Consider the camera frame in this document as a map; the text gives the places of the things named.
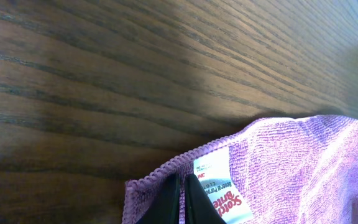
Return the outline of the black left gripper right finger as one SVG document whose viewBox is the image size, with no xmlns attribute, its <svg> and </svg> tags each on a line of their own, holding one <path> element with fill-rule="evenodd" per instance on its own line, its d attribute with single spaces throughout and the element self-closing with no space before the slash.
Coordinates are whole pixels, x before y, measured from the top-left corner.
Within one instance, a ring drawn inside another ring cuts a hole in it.
<svg viewBox="0 0 358 224">
<path fill-rule="evenodd" d="M 185 223 L 226 224 L 194 174 L 188 175 L 185 179 Z"/>
</svg>

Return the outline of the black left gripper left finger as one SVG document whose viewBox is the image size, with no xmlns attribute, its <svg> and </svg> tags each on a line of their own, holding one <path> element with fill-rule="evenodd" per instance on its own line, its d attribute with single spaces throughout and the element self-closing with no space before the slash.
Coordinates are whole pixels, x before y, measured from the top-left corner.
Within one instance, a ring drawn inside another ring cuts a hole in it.
<svg viewBox="0 0 358 224">
<path fill-rule="evenodd" d="M 169 175 L 151 206 L 136 224 L 179 224 L 180 176 Z"/>
</svg>

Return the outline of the purple microfiber cloth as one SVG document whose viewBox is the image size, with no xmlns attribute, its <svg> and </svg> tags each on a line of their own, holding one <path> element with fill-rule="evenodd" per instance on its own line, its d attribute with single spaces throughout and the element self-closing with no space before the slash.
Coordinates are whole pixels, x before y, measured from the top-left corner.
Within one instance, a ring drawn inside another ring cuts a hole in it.
<svg viewBox="0 0 358 224">
<path fill-rule="evenodd" d="M 194 174 L 226 223 L 358 223 L 358 120 L 263 118 L 126 183 L 123 222 L 136 223 L 165 179 Z"/>
</svg>

